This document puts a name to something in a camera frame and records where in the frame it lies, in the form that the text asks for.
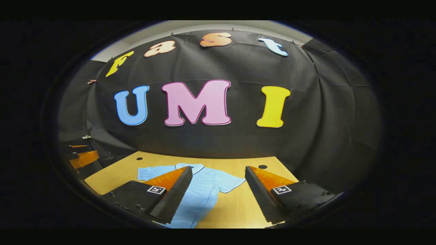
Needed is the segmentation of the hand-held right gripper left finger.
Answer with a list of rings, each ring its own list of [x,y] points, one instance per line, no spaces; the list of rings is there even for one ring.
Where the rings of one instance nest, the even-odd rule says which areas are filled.
[[[131,180],[102,195],[103,200],[142,219],[171,223],[192,180],[192,167],[138,182]]]

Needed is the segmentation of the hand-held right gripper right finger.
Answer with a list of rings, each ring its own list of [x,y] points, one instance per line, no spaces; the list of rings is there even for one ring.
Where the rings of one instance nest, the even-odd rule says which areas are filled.
[[[302,225],[320,218],[344,195],[311,180],[295,182],[254,166],[246,166],[245,178],[263,216],[274,227]]]

